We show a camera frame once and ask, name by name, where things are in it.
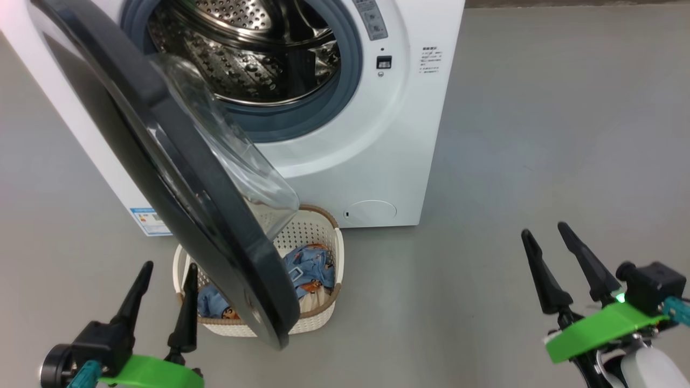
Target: blue clothing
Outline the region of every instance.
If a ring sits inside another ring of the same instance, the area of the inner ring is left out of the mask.
[[[320,287],[332,291],[335,286],[335,263],[331,251],[323,244],[307,244],[292,250],[283,258],[293,281],[297,298],[315,293]],[[204,318],[234,317],[234,309],[218,289],[209,284],[199,290],[197,309]]]
[[[283,259],[295,285],[297,298],[314,293],[319,287],[335,286],[335,265],[331,251],[322,244],[307,244],[294,249]]]
[[[199,314],[202,317],[220,319],[228,307],[230,305],[223,299],[220,291],[213,284],[209,284],[199,290],[197,310],[199,310]]]

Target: clothes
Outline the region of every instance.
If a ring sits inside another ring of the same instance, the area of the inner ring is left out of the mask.
[[[335,264],[331,251],[323,244],[307,244],[292,250],[283,259],[295,285],[297,297],[316,293],[319,288],[333,290]]]
[[[307,244],[292,250],[283,258],[299,298],[302,313],[326,303],[335,286],[335,263],[331,251],[323,244]],[[235,309],[223,299],[213,284],[199,290],[199,315],[214,319],[239,319]]]
[[[230,306],[213,284],[199,290],[197,310],[204,318],[238,319],[235,309]]]

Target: door glass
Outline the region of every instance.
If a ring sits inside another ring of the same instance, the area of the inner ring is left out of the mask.
[[[259,152],[244,131],[224,114],[199,70],[169,54],[148,57],[164,75],[173,97],[221,162],[261,228],[274,239],[299,209],[295,191]]]

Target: label sticker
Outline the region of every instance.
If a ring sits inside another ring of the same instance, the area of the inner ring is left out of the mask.
[[[172,235],[153,208],[131,208],[130,211],[146,235]]]
[[[420,74],[431,74],[441,71],[441,59],[443,59],[443,51],[436,46],[422,47],[422,56],[420,57]]]
[[[381,16],[379,6],[376,0],[352,0],[357,6],[357,11],[362,17],[362,21],[366,26],[366,31],[369,33],[369,40],[375,41],[378,39],[385,39],[388,37],[388,30],[384,23],[384,18]]]

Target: robotic arm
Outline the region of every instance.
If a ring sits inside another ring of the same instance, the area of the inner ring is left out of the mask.
[[[685,277],[659,262],[642,268],[625,262],[616,271],[628,286],[620,293],[620,283],[570,226],[560,222],[558,230],[580,263],[589,295],[602,309],[588,317],[570,309],[573,298],[560,288],[539,244],[525,229],[522,243],[542,311],[558,314],[560,329],[546,343],[551,360],[572,362],[588,388],[690,388],[673,361],[651,346],[661,331],[690,324],[690,309],[682,299]]]
[[[168,338],[170,352],[163,360],[132,353],[139,305],[153,272],[153,262],[147,262],[109,323],[92,321],[71,344],[50,350],[41,367],[41,387],[94,388],[100,381],[110,386],[203,388],[201,371],[185,367],[182,356],[197,348],[197,271],[196,264],[190,264],[177,325]]]

